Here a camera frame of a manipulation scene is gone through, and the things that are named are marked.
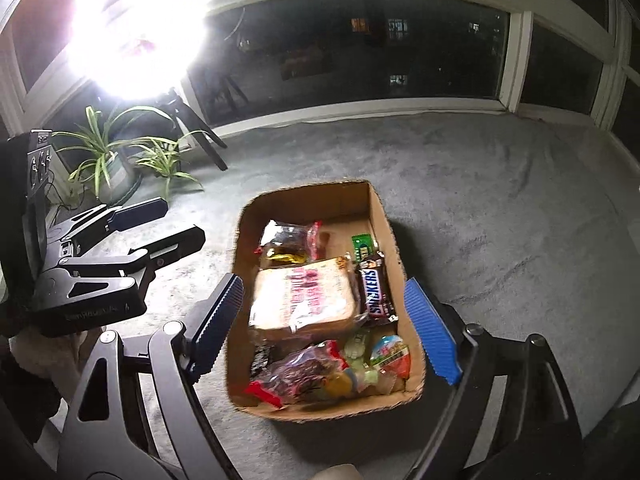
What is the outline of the white gloved left hand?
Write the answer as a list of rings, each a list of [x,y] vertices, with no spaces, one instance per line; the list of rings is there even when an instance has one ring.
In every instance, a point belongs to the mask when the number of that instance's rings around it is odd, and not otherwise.
[[[93,347],[103,332],[104,329],[98,327],[49,338],[35,327],[29,327],[10,338],[9,347],[23,370],[50,379],[62,398],[70,403]]]

